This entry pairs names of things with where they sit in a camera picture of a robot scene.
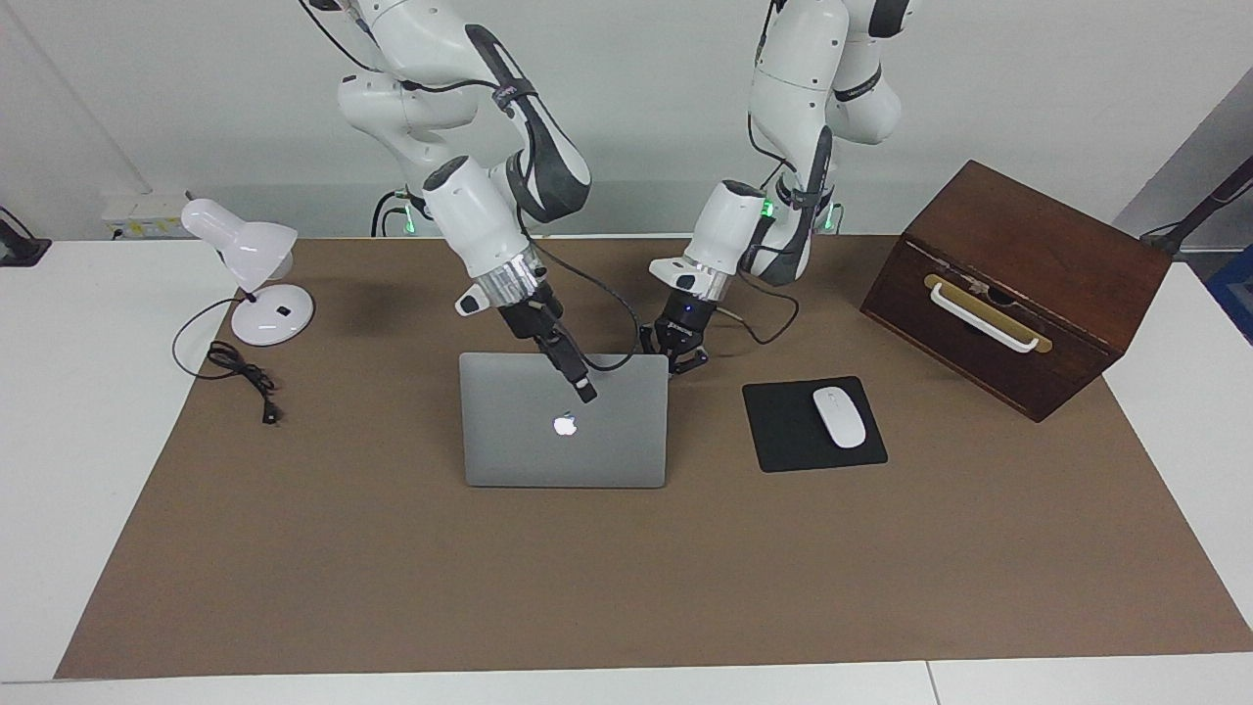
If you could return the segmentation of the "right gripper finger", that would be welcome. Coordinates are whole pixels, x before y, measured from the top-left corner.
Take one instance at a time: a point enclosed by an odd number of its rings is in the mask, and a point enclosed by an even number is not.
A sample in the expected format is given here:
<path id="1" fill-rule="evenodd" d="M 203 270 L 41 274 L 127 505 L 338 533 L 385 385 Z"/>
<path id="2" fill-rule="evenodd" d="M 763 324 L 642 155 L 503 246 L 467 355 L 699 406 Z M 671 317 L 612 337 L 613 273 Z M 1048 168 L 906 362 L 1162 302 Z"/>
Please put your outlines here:
<path id="1" fill-rule="evenodd" d="M 593 399 L 598 398 L 598 392 L 589 379 L 589 367 L 583 361 L 581 352 L 576 343 L 574 343 L 573 336 L 563 333 L 563 331 L 553 331 L 553 364 L 563 374 L 563 378 L 568 379 L 569 384 L 573 384 L 573 389 L 576 389 L 576 396 L 581 399 L 581 404 L 590 404 Z"/>
<path id="2" fill-rule="evenodd" d="M 554 333 L 538 339 L 538 347 L 581 398 L 581 356 L 573 339 L 564 333 Z"/>

